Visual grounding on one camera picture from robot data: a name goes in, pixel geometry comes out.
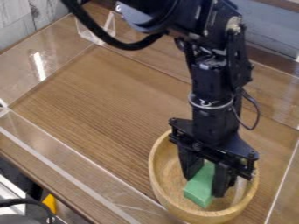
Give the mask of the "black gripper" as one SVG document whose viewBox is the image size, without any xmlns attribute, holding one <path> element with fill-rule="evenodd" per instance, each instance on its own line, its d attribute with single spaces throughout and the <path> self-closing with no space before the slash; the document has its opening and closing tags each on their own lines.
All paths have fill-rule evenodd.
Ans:
<svg viewBox="0 0 299 224">
<path fill-rule="evenodd" d="M 169 141 L 177 146 L 181 173 L 189 180 L 204 165 L 215 164 L 211 193 L 216 198 L 225 195 L 236 177 L 253 178 L 257 151 L 239 135 L 241 107 L 193 108 L 192 118 L 172 117 Z"/>
</svg>

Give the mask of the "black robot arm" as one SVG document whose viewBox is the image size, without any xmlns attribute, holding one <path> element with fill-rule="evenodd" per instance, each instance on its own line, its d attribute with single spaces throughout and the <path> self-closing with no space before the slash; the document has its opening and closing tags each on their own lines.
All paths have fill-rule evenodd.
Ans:
<svg viewBox="0 0 299 224">
<path fill-rule="evenodd" d="M 77 0 L 61 0 L 92 34 L 125 51 L 146 48 L 162 36 L 173 38 L 191 73 L 189 119 L 168 120 L 169 140 L 177 146 L 181 173 L 192 179 L 203 162 L 215 164 L 211 195 L 221 198 L 239 177 L 251 180 L 259 154 L 241 140 L 241 101 L 252 97 L 245 31 L 239 7 L 229 0 L 116 0 L 128 25 L 145 34 L 136 42 L 113 38 Z"/>
</svg>

